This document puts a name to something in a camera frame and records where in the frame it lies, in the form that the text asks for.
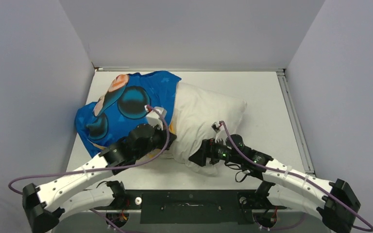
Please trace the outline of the white pillow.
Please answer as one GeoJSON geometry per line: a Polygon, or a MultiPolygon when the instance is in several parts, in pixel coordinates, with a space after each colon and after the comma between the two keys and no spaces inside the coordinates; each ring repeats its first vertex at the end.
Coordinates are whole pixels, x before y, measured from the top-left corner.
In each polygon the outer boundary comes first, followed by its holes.
{"type": "Polygon", "coordinates": [[[199,174],[217,176],[216,165],[199,166],[189,161],[189,157],[198,151],[204,139],[216,136],[213,123],[223,120],[230,133],[236,132],[246,108],[244,99],[179,82],[170,122],[170,131],[177,138],[160,158],[174,159],[199,174]]]}

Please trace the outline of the yellow and blue pillowcase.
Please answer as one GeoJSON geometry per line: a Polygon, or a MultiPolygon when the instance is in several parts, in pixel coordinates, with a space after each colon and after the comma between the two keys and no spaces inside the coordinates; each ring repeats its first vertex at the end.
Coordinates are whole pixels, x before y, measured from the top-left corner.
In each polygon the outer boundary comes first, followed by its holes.
{"type": "Polygon", "coordinates": [[[89,155],[94,157],[137,125],[147,123],[146,105],[164,108],[170,124],[180,80],[168,71],[118,75],[98,101],[76,113],[75,128],[89,155]]]}

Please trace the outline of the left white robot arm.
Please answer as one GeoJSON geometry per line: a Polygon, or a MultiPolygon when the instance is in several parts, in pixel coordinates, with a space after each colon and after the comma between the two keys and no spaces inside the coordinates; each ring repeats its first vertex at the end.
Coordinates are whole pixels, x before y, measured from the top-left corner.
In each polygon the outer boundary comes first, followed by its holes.
{"type": "Polygon", "coordinates": [[[154,150],[164,152],[177,136],[158,126],[140,124],[129,134],[95,155],[81,167],[41,185],[22,189],[22,206],[34,233],[46,233],[70,215],[96,207],[121,208],[125,204],[123,184],[87,188],[134,167],[137,160],[154,150]]]}

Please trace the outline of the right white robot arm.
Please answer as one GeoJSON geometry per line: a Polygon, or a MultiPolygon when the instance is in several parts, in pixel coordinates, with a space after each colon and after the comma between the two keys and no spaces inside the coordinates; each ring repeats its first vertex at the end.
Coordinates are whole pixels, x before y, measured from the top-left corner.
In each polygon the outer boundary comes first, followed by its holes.
{"type": "Polygon", "coordinates": [[[321,219],[336,233],[349,233],[361,204],[350,185],[341,179],[322,180],[290,168],[277,159],[246,146],[238,134],[223,141],[204,139],[189,161],[205,166],[223,160],[260,179],[256,204],[289,207],[321,219]]]}

